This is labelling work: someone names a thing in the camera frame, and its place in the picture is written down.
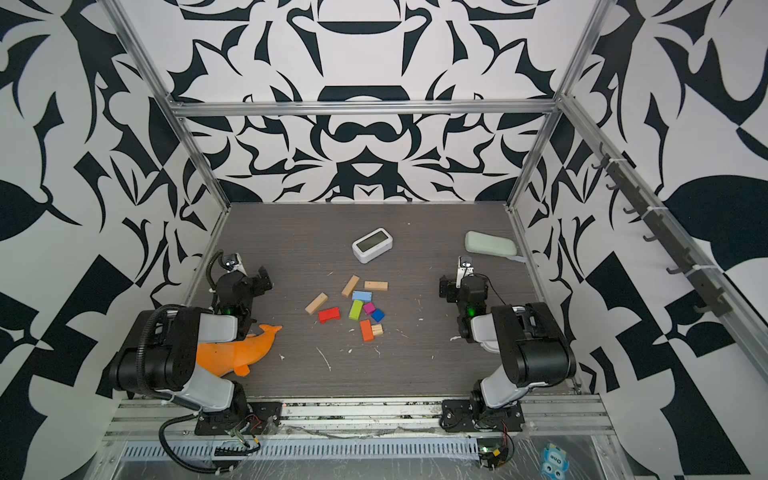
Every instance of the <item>patterned wall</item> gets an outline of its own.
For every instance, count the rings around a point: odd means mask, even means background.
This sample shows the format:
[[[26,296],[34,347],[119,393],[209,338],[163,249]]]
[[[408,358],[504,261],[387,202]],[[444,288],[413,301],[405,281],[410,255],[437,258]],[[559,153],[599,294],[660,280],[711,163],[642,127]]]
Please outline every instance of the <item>patterned wall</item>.
[[[619,0],[575,89],[763,317],[767,7]],[[563,120],[518,206],[582,379],[639,478],[763,478],[768,386],[596,163]]]
[[[130,0],[124,7],[178,100],[315,101],[551,98],[593,4]]]
[[[542,114],[194,118],[232,201],[506,200]]]
[[[3,478],[62,478],[117,406],[138,311],[183,299],[220,209],[94,0],[0,7]]]

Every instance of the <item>plush toy tail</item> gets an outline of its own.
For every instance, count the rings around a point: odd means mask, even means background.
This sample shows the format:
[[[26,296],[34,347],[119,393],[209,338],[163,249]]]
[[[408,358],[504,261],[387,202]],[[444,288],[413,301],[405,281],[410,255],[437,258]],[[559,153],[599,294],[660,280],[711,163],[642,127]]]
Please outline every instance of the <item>plush toy tail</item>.
[[[259,327],[261,327],[261,329],[264,330],[265,333],[277,333],[280,329],[283,328],[282,325],[271,326],[265,323],[262,323],[261,325],[259,325]]]

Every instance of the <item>light blue block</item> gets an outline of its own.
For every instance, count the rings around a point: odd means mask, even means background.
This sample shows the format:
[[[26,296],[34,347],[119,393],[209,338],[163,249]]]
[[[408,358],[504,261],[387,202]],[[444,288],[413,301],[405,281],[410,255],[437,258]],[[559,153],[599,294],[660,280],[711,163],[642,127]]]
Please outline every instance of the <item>light blue block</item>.
[[[363,302],[370,302],[373,300],[373,293],[370,292],[360,292],[358,290],[355,290],[352,292],[352,300],[362,300]]]

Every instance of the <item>blue owl sticker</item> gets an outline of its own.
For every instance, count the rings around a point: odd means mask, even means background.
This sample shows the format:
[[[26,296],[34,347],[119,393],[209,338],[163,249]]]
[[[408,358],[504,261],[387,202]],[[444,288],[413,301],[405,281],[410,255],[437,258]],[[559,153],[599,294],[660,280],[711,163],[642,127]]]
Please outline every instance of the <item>blue owl sticker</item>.
[[[560,450],[555,444],[550,443],[541,452],[541,456],[544,459],[541,463],[541,473],[552,480],[565,480],[565,472],[568,470],[565,450]]]

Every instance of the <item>toy block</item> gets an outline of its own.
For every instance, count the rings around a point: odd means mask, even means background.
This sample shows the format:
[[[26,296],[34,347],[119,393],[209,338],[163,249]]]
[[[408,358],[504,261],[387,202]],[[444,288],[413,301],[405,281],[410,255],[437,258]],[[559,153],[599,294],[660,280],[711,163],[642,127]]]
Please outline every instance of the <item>toy block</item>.
[[[366,282],[366,290],[379,290],[385,292],[389,290],[389,283],[387,282]]]
[[[363,302],[370,302],[373,300],[373,293],[370,292],[352,292],[352,300],[362,300]]]
[[[323,306],[323,304],[327,301],[328,296],[325,293],[321,293],[317,296],[317,298],[312,300],[312,303],[306,306],[305,310],[308,314],[314,315],[317,313],[317,310],[320,310],[320,307]]]
[[[339,311],[338,306],[334,306],[333,308],[329,308],[328,310],[323,310],[319,314],[320,316],[320,323],[325,323],[328,320],[341,320],[341,312]]]
[[[371,328],[370,320],[363,320],[360,322],[360,331],[362,332],[363,342],[373,341],[373,329]]]
[[[349,311],[349,318],[352,320],[360,320],[360,311],[362,310],[362,300],[355,300],[352,302],[352,309]]]
[[[377,309],[375,312],[371,313],[371,318],[373,318],[376,323],[381,322],[384,318],[384,312]]]
[[[352,291],[355,289],[359,281],[360,281],[359,276],[352,275],[352,278],[350,278],[349,282],[346,283],[346,286],[344,287],[344,290],[341,291],[341,294],[349,298],[349,296],[352,295]]]

